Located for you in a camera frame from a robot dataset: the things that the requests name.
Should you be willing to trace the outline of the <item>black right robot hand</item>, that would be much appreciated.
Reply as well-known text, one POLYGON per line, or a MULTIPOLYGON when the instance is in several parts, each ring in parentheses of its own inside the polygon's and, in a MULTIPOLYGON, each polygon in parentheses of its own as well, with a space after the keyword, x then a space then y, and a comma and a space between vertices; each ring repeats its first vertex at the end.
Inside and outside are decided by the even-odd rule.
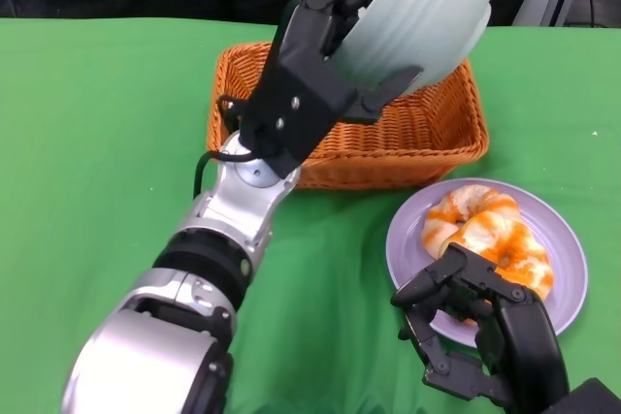
POLYGON ((487 398, 507 413, 541 413, 570 391, 539 295, 457 243, 399 288, 391 303, 404 312, 399 338, 411 342, 429 387, 464 400, 487 398), (431 327, 440 311, 475 322, 477 356, 442 348, 431 327))

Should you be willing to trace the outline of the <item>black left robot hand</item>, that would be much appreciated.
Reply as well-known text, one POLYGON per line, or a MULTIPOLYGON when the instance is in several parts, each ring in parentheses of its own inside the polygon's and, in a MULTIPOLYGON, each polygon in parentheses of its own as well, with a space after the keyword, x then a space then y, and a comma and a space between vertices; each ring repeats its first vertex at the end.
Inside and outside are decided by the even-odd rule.
POLYGON ((328 63, 373 0, 302 0, 293 12, 278 48, 277 64, 296 96, 319 103, 334 120, 371 124, 382 109, 422 74, 422 68, 398 68, 377 85, 356 85, 328 63))

